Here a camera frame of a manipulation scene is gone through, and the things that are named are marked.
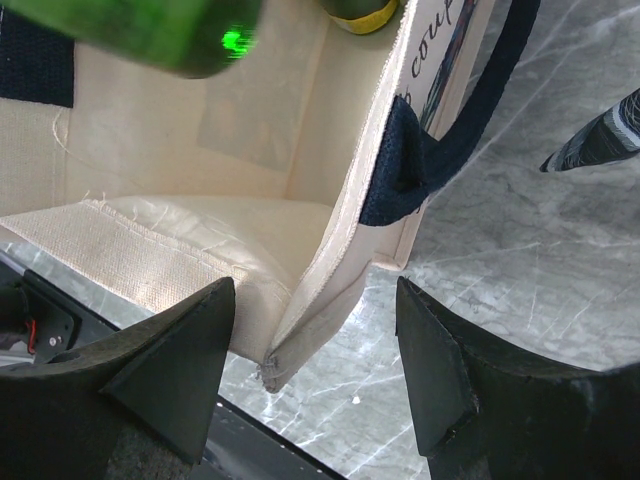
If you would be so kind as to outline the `beige canvas tote bag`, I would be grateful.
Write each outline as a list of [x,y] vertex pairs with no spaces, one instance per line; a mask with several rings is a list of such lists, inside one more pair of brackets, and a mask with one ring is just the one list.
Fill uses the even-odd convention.
[[493,7],[269,1],[256,48],[198,80],[3,10],[1,236],[151,312],[232,278],[230,348],[279,391],[469,160],[539,3],[508,3],[467,92]]

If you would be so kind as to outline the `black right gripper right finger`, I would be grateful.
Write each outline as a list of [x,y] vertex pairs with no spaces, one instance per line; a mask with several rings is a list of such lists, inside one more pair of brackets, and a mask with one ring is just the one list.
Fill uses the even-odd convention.
[[635,479],[639,368],[593,371],[516,346],[406,278],[396,335],[435,479]]

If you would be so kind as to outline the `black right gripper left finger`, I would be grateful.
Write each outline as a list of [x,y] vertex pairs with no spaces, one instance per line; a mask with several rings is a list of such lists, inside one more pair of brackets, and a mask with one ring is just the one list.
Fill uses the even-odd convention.
[[200,463],[235,317],[223,278],[43,364],[1,371],[5,479],[186,479]]

